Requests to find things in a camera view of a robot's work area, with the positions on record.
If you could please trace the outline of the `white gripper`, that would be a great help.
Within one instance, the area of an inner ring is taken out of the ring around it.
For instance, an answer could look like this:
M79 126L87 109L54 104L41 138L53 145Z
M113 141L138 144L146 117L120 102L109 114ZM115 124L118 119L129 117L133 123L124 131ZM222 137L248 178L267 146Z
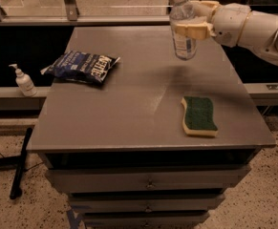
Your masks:
M198 17L212 18L212 24L202 22L198 24L177 24L174 32L196 40L214 37L220 45L235 47L241 31L251 12L251 8L241 4L221 6L214 0L192 0L194 12Z

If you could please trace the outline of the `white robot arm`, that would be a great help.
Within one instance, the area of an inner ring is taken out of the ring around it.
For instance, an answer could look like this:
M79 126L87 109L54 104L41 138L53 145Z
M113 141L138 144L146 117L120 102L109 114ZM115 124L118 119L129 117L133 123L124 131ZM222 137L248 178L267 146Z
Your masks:
M278 15L237 3L193 0L190 4L194 18L177 22L174 32L198 40L212 37L220 45L245 48L278 66Z

